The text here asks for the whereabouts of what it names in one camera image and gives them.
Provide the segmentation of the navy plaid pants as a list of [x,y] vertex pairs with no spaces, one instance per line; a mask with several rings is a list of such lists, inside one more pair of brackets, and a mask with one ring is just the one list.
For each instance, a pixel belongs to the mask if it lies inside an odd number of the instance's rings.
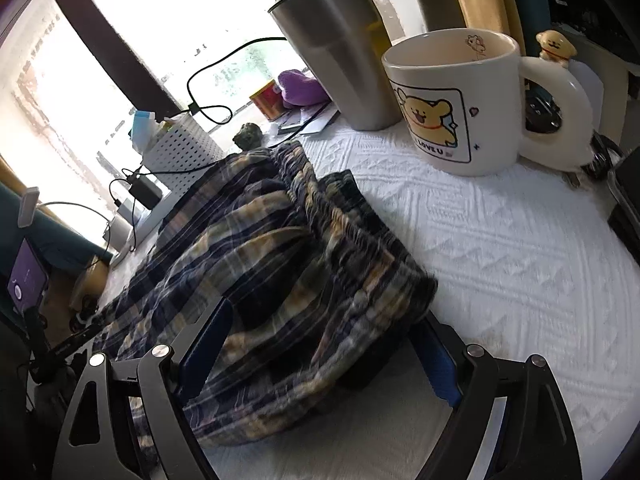
[[317,177],[288,142],[221,159],[182,196],[93,347],[138,358],[224,300],[230,334],[184,414],[206,448],[245,444],[367,380],[436,289],[349,171]]

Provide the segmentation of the tan lidded container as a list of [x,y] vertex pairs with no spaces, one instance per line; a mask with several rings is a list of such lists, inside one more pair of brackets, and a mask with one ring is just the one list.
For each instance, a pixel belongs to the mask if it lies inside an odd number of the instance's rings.
[[86,270],[78,276],[72,294],[70,308],[80,312],[86,299],[98,301],[104,292],[110,267],[100,258],[93,257]]

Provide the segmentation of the purple screen tablet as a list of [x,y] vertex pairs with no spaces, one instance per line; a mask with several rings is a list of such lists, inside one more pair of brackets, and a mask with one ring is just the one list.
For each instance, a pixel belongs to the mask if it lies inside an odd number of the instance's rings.
[[40,252],[24,238],[14,260],[8,284],[9,295],[20,315],[40,306],[49,282],[47,267]]

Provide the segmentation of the white textured bed cover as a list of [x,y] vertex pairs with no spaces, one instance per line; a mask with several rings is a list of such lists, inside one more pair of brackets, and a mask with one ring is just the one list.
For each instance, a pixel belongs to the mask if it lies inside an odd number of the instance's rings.
[[[318,176],[350,170],[436,275],[442,322],[500,358],[550,362],[582,473],[604,476],[639,420],[639,268],[608,226],[604,194],[524,162],[484,178],[445,174],[402,125],[355,132],[336,122],[302,144]],[[328,414],[210,459],[225,479],[409,479],[448,414],[404,350]]]

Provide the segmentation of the teal curtain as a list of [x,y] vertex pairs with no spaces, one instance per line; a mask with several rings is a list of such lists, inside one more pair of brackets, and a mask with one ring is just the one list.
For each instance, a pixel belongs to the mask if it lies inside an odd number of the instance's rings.
[[85,269],[93,257],[105,263],[112,254],[93,244],[42,212],[37,212],[34,221],[25,229],[17,226],[20,198],[4,184],[1,185],[1,274],[6,278],[12,270],[14,260],[26,238],[35,249],[38,258],[48,268],[57,268],[73,274]]

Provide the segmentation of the white desk lamp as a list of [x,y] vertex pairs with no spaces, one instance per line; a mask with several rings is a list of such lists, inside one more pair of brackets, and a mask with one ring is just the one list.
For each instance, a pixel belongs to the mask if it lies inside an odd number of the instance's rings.
[[17,226],[31,226],[40,212],[90,242],[102,244],[111,252],[125,249],[134,235],[134,227],[120,214],[108,214],[69,200],[44,202],[40,200],[39,188],[25,188],[18,205]]

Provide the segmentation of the white power strip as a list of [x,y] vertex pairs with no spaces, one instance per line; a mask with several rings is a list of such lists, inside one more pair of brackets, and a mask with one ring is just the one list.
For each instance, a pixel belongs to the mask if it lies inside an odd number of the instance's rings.
[[112,258],[110,262],[111,268],[118,266],[122,259],[134,250],[134,246],[138,246],[158,228],[171,209],[174,208],[179,198],[180,196],[177,193],[170,192],[160,200],[160,203],[154,209],[134,224],[130,229],[124,248]]

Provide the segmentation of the white charger plug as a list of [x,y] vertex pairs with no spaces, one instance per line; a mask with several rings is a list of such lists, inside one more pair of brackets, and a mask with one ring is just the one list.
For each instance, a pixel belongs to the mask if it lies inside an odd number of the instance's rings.
[[135,226],[142,218],[143,208],[138,205],[135,198],[126,198],[117,206],[117,214],[122,217],[130,226]]

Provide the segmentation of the black power adapter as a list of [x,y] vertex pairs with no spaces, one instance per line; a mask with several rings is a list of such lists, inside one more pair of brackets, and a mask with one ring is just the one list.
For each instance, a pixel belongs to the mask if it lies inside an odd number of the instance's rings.
[[126,177],[129,194],[146,209],[154,209],[162,200],[162,190],[147,176],[130,174]]

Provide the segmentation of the white perforated basket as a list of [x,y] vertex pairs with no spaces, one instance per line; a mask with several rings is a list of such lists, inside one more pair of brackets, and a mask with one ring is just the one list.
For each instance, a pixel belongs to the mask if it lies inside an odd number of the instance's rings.
[[142,164],[171,193],[183,195],[224,150],[189,114],[169,119],[142,156]]

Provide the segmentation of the blue white packet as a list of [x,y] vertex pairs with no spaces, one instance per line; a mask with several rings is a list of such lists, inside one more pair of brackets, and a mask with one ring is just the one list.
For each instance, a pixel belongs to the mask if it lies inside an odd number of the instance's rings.
[[157,122],[154,112],[148,112],[147,110],[136,110],[134,112],[130,138],[132,146],[137,153],[143,154],[146,151],[156,130]]

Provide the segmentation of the small green plant ball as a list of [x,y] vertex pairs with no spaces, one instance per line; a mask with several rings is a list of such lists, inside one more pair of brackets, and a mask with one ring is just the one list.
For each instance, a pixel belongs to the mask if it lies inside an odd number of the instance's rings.
[[243,124],[238,133],[232,138],[233,143],[242,151],[250,151],[262,146],[264,134],[254,122]]

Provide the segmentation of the white bear mug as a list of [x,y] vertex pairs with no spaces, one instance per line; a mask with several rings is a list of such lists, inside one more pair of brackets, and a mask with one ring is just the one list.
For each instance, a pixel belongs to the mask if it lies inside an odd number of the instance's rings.
[[[521,55],[500,32],[452,28],[398,42],[384,70],[416,149],[463,177],[496,174],[524,157],[558,171],[591,162],[592,109],[565,67]],[[551,136],[525,127],[525,85],[539,84],[560,109]]]

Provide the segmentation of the stainless steel tumbler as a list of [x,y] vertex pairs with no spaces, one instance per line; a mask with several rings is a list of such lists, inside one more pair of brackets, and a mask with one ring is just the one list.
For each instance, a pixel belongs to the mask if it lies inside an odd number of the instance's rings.
[[401,120],[382,64],[390,37],[372,0],[274,0],[269,14],[353,129]]

